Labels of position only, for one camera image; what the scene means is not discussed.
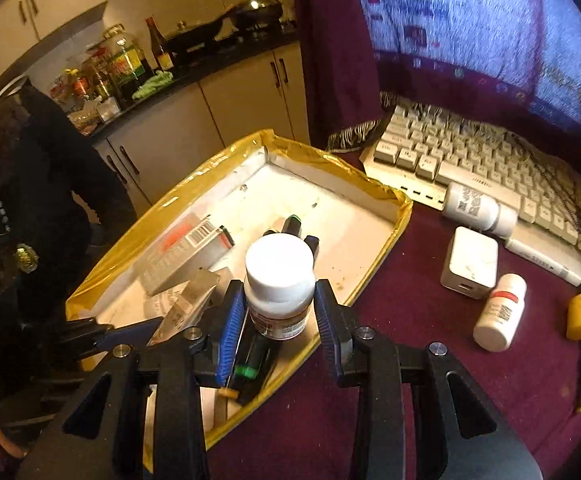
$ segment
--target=barcode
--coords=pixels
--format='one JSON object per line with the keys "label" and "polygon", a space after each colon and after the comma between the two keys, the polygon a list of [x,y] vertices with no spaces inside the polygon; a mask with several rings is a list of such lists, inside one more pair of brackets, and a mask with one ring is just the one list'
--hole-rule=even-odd
{"label": "barcode", "polygon": [[505,305],[499,306],[499,312],[497,313],[497,317],[503,319],[504,321],[510,320],[510,314],[512,314],[512,310]]}
{"label": "barcode", "polygon": [[193,247],[197,247],[214,231],[215,226],[210,223],[209,218],[206,218],[201,224],[199,224],[197,227],[195,227],[195,229],[186,235],[186,239]]}

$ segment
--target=kitchen counter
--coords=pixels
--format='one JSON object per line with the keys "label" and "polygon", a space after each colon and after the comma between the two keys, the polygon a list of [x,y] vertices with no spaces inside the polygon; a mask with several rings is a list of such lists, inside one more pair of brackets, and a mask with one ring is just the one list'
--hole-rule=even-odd
{"label": "kitchen counter", "polygon": [[296,41],[299,41],[296,29],[284,30],[278,34],[271,34],[266,38],[245,40],[243,43],[235,43],[227,46],[224,46],[222,41],[219,41],[219,47],[215,53],[207,54],[195,60],[185,75],[176,77],[170,85],[158,90],[149,97],[133,103],[113,120],[98,126],[89,136],[89,139],[93,144],[96,144],[126,122],[131,121],[133,117],[141,114],[142,111],[163,101],[178,90],[197,83],[201,79],[224,70],[240,61],[263,54],[280,46],[295,43]]}

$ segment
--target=maroon tablecloth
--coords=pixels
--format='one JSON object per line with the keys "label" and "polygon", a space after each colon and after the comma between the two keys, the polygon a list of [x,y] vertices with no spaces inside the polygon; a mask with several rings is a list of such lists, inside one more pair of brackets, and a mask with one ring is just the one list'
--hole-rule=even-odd
{"label": "maroon tablecloth", "polygon": [[[573,414],[579,347],[564,336],[574,287],[500,246],[497,275],[515,272],[526,279],[526,309],[508,351],[482,350],[472,331],[483,301],[439,284],[455,227],[440,212],[416,203],[410,224],[353,308],[361,322],[396,342],[422,348],[444,342],[550,478],[581,440],[581,414]],[[334,386],[318,349],[210,450],[212,478],[348,478],[356,400],[355,389]],[[411,419],[407,432],[408,477],[414,478]]]}

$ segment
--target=white power adapter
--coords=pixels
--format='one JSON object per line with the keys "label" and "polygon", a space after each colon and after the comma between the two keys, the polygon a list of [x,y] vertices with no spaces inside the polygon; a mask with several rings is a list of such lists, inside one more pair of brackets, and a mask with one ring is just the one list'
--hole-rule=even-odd
{"label": "white power adapter", "polygon": [[455,229],[441,284],[465,296],[485,298],[497,282],[497,240],[465,227]]}

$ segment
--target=white keyboard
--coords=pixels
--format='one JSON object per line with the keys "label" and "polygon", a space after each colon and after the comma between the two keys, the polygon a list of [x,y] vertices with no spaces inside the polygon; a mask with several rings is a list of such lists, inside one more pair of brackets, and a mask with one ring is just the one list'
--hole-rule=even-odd
{"label": "white keyboard", "polygon": [[533,238],[526,226],[543,232],[543,248],[550,234],[567,260],[557,261],[581,266],[572,261],[573,253],[581,255],[581,176],[505,128],[401,100],[361,161],[368,176],[435,209],[443,208],[450,182],[490,195],[518,212],[526,241]]}

